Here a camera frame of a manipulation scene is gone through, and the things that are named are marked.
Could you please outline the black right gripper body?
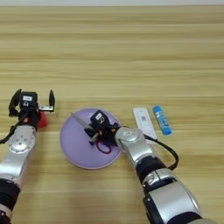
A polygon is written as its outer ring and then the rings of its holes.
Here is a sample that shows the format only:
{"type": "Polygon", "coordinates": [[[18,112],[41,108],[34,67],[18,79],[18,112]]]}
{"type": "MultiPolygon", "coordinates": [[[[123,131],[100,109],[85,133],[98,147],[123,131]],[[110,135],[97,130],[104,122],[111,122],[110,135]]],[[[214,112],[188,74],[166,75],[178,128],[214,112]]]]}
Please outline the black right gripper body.
{"type": "Polygon", "coordinates": [[[90,127],[94,130],[94,136],[91,137],[91,140],[94,143],[96,143],[96,142],[102,142],[105,144],[115,144],[116,143],[117,130],[112,129],[113,124],[107,124],[104,126],[96,126],[96,125],[90,124],[90,127]]]}

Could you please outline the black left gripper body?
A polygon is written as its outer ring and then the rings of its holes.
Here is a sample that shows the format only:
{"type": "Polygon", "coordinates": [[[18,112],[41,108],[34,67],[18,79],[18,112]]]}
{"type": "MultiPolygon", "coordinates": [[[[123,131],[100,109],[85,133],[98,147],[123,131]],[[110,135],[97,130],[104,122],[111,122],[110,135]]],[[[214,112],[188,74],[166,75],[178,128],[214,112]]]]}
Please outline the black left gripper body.
{"type": "Polygon", "coordinates": [[[17,125],[32,126],[35,130],[45,127],[47,125],[46,112],[52,113],[53,111],[52,106],[22,106],[18,112],[17,125]]]}

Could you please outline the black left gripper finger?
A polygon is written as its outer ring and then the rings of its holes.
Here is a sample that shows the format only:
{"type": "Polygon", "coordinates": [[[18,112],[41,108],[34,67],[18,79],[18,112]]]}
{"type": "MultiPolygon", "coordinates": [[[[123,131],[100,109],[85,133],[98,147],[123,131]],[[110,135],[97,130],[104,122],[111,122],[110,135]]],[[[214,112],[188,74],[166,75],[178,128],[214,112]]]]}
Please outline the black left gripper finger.
{"type": "Polygon", "coordinates": [[[54,107],[54,105],[55,105],[54,93],[53,93],[52,90],[50,90],[50,93],[49,93],[49,106],[54,107]]]}
{"type": "Polygon", "coordinates": [[[19,97],[21,95],[22,90],[19,89],[11,98],[9,105],[9,116],[18,116],[18,111],[16,110],[16,106],[19,104],[19,97]]]}

